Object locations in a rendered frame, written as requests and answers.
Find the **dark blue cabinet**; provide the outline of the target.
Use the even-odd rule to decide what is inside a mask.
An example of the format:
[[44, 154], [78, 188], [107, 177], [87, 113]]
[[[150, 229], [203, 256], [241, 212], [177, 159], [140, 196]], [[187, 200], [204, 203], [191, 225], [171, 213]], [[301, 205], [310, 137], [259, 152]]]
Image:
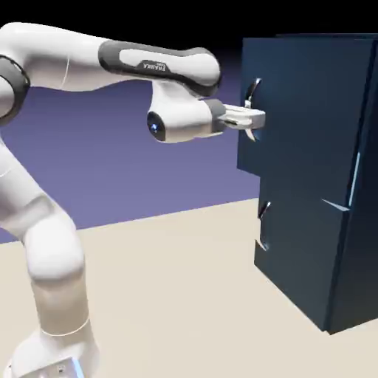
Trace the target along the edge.
[[357, 138], [350, 211], [343, 225], [334, 269], [325, 330], [331, 334], [378, 318], [378, 35], [361, 36], [375, 37], [377, 49]]

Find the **dark blue cabinet door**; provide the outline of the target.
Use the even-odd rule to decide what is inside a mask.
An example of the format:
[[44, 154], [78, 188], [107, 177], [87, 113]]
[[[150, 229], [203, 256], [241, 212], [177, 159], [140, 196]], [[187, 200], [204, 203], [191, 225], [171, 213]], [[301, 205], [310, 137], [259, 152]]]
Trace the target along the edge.
[[268, 250], [257, 244], [255, 265], [325, 331], [340, 236], [350, 209], [262, 179], [258, 212], [267, 201], [271, 205], [264, 214], [262, 236]]
[[260, 179], [261, 199], [350, 205], [376, 49], [361, 35], [244, 40], [242, 84], [256, 84], [266, 121], [256, 141], [240, 137], [238, 164]]

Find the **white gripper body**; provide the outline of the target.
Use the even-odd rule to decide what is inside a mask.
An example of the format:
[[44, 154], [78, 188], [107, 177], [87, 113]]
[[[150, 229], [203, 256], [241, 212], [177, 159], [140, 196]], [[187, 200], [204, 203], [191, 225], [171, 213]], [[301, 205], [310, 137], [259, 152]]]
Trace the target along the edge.
[[241, 106], [225, 104], [226, 113], [223, 121], [235, 129], [260, 129], [265, 124], [265, 112]]

